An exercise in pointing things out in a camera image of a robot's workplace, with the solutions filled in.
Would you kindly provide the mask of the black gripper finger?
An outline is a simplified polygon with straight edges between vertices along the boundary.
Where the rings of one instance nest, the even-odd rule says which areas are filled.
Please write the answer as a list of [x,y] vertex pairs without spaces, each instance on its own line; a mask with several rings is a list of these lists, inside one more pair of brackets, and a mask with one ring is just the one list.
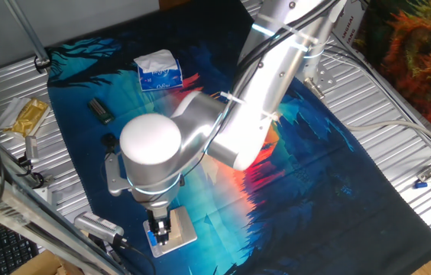
[[158,228],[156,231],[156,239],[159,245],[166,245],[170,239],[171,229],[168,228]]

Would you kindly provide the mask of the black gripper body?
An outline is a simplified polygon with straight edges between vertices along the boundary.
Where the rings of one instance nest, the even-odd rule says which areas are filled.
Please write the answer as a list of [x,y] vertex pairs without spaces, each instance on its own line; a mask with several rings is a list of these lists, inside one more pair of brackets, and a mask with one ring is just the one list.
[[147,220],[151,231],[170,231],[170,210],[168,208],[147,209]]

